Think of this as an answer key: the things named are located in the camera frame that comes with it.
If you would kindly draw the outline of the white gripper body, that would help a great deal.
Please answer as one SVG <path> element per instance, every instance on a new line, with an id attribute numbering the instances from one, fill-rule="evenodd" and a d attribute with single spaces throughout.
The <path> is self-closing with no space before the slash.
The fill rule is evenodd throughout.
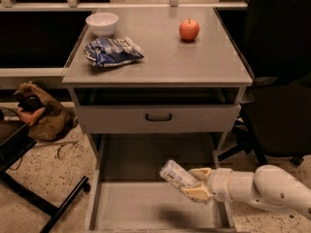
<path id="1" fill-rule="evenodd" d="M 217 201 L 232 202 L 229 193 L 229 178 L 231 169 L 219 168 L 212 172 L 207 181 L 207 186 Z"/>

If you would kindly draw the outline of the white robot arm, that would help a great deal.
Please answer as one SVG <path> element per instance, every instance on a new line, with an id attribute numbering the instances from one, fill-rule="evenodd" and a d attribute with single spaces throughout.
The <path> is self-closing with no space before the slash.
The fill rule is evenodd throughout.
<path id="1" fill-rule="evenodd" d="M 311 189 L 280 167 L 263 165 L 255 172 L 201 168 L 189 173 L 197 183 L 181 190 L 191 199 L 243 202 L 270 212 L 294 210 L 311 219 Z"/>

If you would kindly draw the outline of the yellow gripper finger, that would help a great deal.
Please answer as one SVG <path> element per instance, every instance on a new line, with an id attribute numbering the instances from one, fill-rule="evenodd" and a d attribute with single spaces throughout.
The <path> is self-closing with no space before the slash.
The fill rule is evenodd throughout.
<path id="1" fill-rule="evenodd" d="M 203 182 L 183 186 L 181 188 L 181 191 L 191 201 L 196 203 L 207 204 L 212 198 L 212 194 L 210 193 L 208 187 Z"/>
<path id="2" fill-rule="evenodd" d="M 200 182 L 207 182 L 212 175 L 213 170 L 211 168 L 196 168 L 190 169 L 189 173 Z"/>

